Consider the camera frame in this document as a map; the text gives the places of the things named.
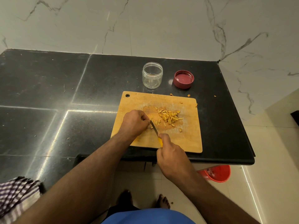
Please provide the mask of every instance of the checkered cloth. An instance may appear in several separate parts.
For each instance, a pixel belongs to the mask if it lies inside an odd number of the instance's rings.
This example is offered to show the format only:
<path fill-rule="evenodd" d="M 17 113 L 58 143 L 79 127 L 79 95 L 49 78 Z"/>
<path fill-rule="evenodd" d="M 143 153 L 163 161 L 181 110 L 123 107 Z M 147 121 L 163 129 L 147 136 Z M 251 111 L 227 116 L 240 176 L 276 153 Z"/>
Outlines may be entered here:
<path fill-rule="evenodd" d="M 9 224 L 40 198 L 40 181 L 17 177 L 0 184 L 0 224 Z"/>

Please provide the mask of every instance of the person's left hand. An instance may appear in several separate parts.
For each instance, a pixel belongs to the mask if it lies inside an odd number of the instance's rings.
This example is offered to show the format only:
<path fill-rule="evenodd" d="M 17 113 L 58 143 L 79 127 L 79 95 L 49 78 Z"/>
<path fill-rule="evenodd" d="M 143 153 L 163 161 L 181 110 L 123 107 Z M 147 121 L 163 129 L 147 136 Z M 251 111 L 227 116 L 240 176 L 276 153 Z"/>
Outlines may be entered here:
<path fill-rule="evenodd" d="M 132 110 L 123 117 L 123 123 L 118 132 L 134 140 L 145 131 L 149 124 L 150 119 L 143 111 Z"/>

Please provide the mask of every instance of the open jar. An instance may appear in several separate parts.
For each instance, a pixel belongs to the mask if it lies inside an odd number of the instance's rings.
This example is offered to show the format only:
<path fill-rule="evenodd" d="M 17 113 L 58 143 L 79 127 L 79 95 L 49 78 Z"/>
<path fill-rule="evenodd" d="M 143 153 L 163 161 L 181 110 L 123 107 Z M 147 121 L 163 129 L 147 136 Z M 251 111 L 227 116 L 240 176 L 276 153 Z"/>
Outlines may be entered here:
<path fill-rule="evenodd" d="M 157 88 L 162 82 L 163 68 L 160 64 L 149 62 L 143 66 L 142 82 L 150 89 Z"/>

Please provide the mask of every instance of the knife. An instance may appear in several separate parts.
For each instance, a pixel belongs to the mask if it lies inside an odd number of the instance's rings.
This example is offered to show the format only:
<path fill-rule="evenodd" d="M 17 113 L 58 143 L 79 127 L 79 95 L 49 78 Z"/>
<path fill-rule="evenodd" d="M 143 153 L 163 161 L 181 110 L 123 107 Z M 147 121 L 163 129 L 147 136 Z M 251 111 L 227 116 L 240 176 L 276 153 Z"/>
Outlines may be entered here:
<path fill-rule="evenodd" d="M 152 127 L 154 128 L 154 130 L 155 130 L 155 132 L 156 132 L 156 134 L 158 136 L 158 131 L 157 131 L 157 128 L 155 127 L 155 124 L 151 120 L 150 120 L 150 123 L 151 123 Z M 161 147 L 163 147 L 162 139 L 158 137 L 158 141 L 159 141 Z"/>

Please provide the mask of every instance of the red trash bin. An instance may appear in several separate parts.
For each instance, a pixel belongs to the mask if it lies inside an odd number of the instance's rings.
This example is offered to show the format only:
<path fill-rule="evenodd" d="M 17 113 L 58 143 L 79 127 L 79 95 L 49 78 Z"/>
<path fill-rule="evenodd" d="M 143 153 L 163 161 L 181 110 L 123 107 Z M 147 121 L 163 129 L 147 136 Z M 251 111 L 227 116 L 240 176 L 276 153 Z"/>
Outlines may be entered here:
<path fill-rule="evenodd" d="M 198 170 L 197 173 L 201 174 L 206 180 L 215 182 L 226 182 L 230 177 L 230 166 L 220 165 L 205 170 Z"/>

